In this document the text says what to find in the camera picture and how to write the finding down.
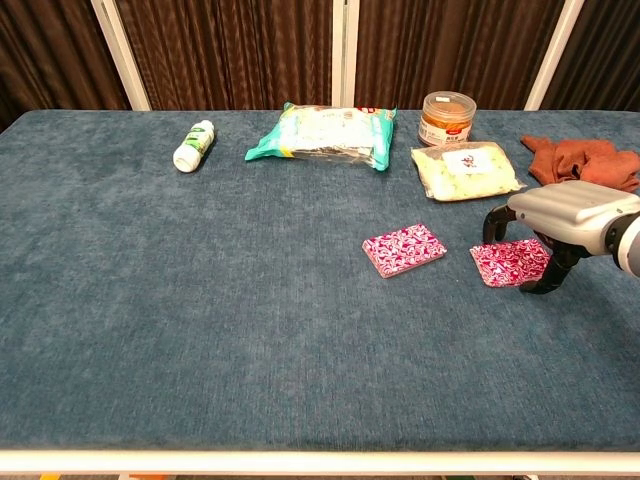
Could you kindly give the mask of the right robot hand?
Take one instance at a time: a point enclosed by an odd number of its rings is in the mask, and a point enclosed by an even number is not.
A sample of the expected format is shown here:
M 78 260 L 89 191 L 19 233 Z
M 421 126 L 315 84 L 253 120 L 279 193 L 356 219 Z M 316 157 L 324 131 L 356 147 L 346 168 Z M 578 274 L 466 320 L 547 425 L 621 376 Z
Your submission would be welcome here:
M 504 238 L 509 223 L 528 226 L 552 251 L 537 281 L 519 289 L 547 294 L 559 288 L 582 258 L 610 255 L 616 266 L 639 275 L 639 196 L 581 180 L 548 184 L 512 195 L 489 211 L 482 239 Z

